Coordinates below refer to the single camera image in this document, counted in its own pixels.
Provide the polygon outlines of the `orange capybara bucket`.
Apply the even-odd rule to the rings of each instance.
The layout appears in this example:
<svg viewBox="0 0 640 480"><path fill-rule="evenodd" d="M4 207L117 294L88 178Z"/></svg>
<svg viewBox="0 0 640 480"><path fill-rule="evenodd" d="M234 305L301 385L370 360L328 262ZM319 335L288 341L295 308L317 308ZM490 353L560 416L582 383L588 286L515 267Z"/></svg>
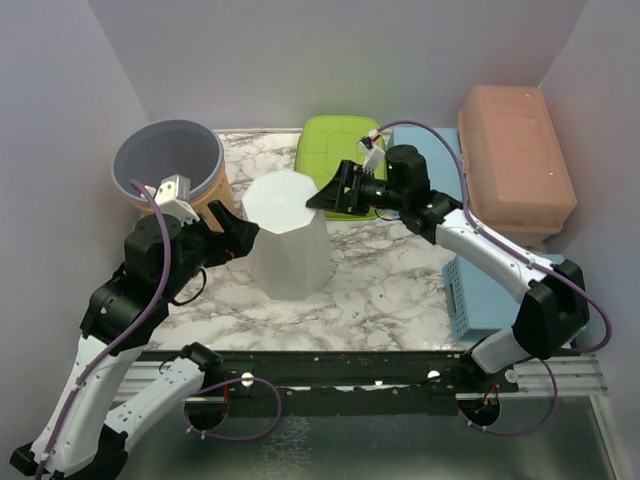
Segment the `orange capybara bucket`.
<svg viewBox="0 0 640 480"><path fill-rule="evenodd" d="M174 167L168 174L162 174L155 183L142 182L142 186L153 198L153 194L161 182L176 174L183 175L190 180L189 203L199 215L199 221L203 221L211 231L221 232L223 229L209 211L207 204L213 200L220 200L233 214L237 213L225 167L220 165L213 169L210 167Z"/></svg>

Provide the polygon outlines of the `green plastic tray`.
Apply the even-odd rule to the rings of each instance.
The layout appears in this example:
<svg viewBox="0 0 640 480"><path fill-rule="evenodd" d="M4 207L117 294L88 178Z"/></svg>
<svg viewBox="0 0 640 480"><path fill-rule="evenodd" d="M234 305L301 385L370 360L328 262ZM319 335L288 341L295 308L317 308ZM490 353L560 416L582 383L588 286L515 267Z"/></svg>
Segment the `green plastic tray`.
<svg viewBox="0 0 640 480"><path fill-rule="evenodd" d="M294 170L310 177L318 191L333 178L341 160L363 164L359 140L379 124L367 117L323 115L309 119L298 140Z"/></svg>

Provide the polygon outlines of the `white octagonal bin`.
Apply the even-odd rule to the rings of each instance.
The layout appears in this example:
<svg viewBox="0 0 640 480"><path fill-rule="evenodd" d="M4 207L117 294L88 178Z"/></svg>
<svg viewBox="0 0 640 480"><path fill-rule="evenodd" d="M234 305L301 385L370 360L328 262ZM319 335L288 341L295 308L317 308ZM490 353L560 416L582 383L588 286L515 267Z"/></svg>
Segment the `white octagonal bin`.
<svg viewBox="0 0 640 480"><path fill-rule="evenodd" d="M242 197L245 218L260 227L249 274L273 300L305 300L330 277L325 215L306 206L317 192L310 177L284 169L256 178Z"/></svg>

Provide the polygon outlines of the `small blue perforated basket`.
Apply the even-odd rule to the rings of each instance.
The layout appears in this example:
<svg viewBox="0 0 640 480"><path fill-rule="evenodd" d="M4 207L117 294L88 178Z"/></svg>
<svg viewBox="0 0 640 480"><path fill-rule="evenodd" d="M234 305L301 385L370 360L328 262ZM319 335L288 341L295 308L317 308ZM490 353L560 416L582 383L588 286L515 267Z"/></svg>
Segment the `small blue perforated basket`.
<svg viewBox="0 0 640 480"><path fill-rule="evenodd" d="M403 125L392 129L387 149L411 145L424 157L429 190L435 190L462 202L459 174L451 154L431 132L417 126Z"/></svg>

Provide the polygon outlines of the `grey round bucket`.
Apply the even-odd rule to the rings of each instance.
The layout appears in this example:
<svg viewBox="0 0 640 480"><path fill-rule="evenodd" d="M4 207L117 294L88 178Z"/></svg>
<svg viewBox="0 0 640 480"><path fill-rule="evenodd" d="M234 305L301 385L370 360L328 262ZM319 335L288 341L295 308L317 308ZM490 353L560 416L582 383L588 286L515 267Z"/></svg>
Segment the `grey round bucket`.
<svg viewBox="0 0 640 480"><path fill-rule="evenodd" d="M224 149L214 131L190 120L169 119L130 135L114 157L111 176L125 197L137 200L133 180L158 186L168 177L181 175L190 180L190 197L195 198L211 187L223 170Z"/></svg>

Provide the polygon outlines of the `large blue perforated basket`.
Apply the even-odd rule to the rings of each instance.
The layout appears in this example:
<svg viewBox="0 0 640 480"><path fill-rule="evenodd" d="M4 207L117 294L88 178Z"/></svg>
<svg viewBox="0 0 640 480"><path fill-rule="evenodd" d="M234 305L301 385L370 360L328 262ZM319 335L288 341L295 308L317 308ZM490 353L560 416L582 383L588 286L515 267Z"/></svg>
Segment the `large blue perforated basket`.
<svg viewBox="0 0 640 480"><path fill-rule="evenodd" d="M476 343L514 323L519 304L497 281L465 258L456 256L448 262L442 277L455 340Z"/></svg>

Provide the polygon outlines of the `pink translucent lidded box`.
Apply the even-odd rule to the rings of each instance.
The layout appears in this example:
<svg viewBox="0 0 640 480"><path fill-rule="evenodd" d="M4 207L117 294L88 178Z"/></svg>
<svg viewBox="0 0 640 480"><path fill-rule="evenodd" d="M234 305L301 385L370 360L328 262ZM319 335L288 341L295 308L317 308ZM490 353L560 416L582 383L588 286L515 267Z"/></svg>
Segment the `pink translucent lidded box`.
<svg viewBox="0 0 640 480"><path fill-rule="evenodd" d="M542 91L476 86L458 128L473 214L523 247L559 233L577 200Z"/></svg>

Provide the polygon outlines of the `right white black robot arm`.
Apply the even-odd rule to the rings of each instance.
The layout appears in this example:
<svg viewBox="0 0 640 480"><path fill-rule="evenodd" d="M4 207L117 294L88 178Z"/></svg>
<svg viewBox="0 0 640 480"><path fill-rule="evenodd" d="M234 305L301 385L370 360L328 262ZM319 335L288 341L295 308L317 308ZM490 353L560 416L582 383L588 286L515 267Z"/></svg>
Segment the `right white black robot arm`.
<svg viewBox="0 0 640 480"><path fill-rule="evenodd" d="M379 180L363 166L341 161L306 205L352 216L395 211L409 231L467 259L511 294L519 305L514 323L478 341L459 367L467 389L483 390L496 372L522 360L550 358L588 323L577 264L555 264L500 235L489 239L460 201L431 187L426 160L415 147L390 148L385 163L387 177Z"/></svg>

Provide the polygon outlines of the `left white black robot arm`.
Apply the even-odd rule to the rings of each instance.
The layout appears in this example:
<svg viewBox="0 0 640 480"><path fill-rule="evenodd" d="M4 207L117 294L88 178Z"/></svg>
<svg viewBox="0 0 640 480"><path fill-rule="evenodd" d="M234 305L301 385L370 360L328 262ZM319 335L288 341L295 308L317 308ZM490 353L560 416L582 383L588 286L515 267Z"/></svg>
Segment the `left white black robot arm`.
<svg viewBox="0 0 640 480"><path fill-rule="evenodd" d="M147 215L124 241L124 261L89 300L72 370L40 436L14 450L23 475L53 479L114 479L145 433L188 395L214 392L221 358L199 343L176 366L119 407L112 405L153 331L197 274L248 255L259 227L221 202L209 210L219 232L202 220L183 225L169 214Z"/></svg>

